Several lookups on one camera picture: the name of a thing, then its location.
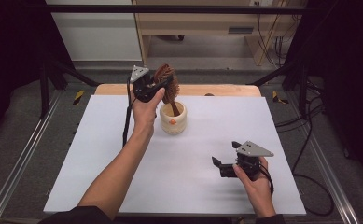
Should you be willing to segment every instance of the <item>wooden cabinet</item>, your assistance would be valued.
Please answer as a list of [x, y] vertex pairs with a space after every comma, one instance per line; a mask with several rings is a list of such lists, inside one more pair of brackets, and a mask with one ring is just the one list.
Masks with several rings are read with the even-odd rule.
[[[300, 5], [300, 0], [274, 0], [272, 7]], [[185, 6], [250, 6], [249, 0], [133, 0], [135, 5]], [[262, 65], [264, 51], [258, 44], [258, 30], [267, 49], [273, 36], [291, 36], [298, 27], [291, 15], [255, 14], [135, 14], [140, 48], [144, 64], [147, 63], [149, 39], [152, 35], [244, 35], [254, 55], [256, 65]]]

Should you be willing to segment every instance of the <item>brown brush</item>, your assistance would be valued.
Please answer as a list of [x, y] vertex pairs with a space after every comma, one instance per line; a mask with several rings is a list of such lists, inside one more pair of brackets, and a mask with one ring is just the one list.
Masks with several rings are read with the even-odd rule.
[[166, 93], [163, 96], [162, 101], [165, 104], [170, 104], [173, 109], [173, 114], [175, 117], [180, 115], [177, 106], [175, 105], [175, 97], [179, 92], [178, 79], [175, 76], [175, 70], [170, 67], [169, 64], [163, 64], [157, 69], [154, 75], [154, 82], [160, 83], [165, 80], [168, 76], [173, 75], [173, 81], [171, 81], [166, 87]]

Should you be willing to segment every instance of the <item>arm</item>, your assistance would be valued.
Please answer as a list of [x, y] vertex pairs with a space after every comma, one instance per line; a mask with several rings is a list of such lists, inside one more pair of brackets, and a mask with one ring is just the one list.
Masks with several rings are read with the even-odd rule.
[[[268, 169], [268, 162], [263, 158], [259, 158], [262, 166]], [[276, 215], [272, 202], [271, 190], [269, 188], [269, 180], [263, 174], [259, 174], [257, 180], [251, 181], [244, 170], [238, 165], [233, 165], [234, 172], [242, 181], [248, 198], [254, 207], [254, 211], [258, 218], [273, 217]]]
[[78, 206], [97, 206], [109, 218], [115, 218], [154, 133], [155, 111], [163, 95], [161, 89], [148, 103], [134, 101], [134, 129], [129, 141], [91, 183]]

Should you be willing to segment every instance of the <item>cream-colored cup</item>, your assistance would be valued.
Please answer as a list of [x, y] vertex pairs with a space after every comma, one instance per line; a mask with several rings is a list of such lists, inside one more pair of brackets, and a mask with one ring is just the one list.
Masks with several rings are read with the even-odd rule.
[[175, 102], [175, 105], [180, 112], [179, 116], [175, 117], [170, 104], [162, 105], [160, 110], [161, 127], [169, 134], [182, 133], [187, 127], [187, 108], [180, 102]]

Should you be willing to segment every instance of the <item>brush bristles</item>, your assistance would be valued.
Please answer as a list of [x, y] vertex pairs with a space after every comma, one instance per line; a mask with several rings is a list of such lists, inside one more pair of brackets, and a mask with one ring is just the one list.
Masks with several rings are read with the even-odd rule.
[[171, 81], [166, 87], [166, 93], [164, 94], [162, 99], [165, 104], [173, 102], [179, 92], [178, 79], [175, 75], [175, 70], [166, 63], [158, 68], [154, 75], [155, 83], [160, 83], [170, 75], [173, 75], [173, 81]]

